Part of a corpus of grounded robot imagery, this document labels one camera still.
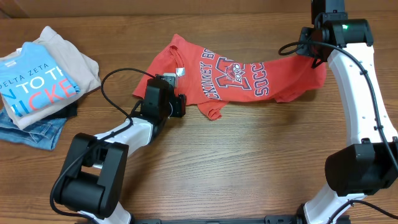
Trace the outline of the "red printed t-shirt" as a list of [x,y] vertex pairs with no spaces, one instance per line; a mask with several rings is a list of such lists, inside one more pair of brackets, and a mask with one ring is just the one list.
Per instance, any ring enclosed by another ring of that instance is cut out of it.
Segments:
[[217,120],[221,118],[222,107],[229,102],[287,103],[308,90],[321,88],[326,67],[312,68],[312,62],[309,57],[295,55],[268,62],[239,63],[175,34],[153,59],[133,94],[144,97],[151,75],[175,73],[184,68],[175,93],[184,94],[188,105],[197,105],[207,118]]

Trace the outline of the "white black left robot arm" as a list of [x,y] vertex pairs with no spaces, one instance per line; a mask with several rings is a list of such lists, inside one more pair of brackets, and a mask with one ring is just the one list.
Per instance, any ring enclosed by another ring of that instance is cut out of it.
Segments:
[[120,203],[127,159],[153,142],[170,117],[184,116],[186,97],[175,95],[176,87],[172,73],[150,78],[144,99],[123,124],[94,136],[77,134],[50,193],[51,206],[64,205],[67,216],[92,223],[134,223]]

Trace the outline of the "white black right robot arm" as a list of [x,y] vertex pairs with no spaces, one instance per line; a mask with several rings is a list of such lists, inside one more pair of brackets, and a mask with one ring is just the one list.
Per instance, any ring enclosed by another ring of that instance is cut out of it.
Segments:
[[301,31],[298,54],[327,63],[345,113],[346,147],[325,162],[326,184],[303,207],[302,223],[348,223],[355,201],[397,179],[397,131],[384,106],[374,68],[374,38],[365,19],[350,19],[343,1],[312,0],[312,27]]

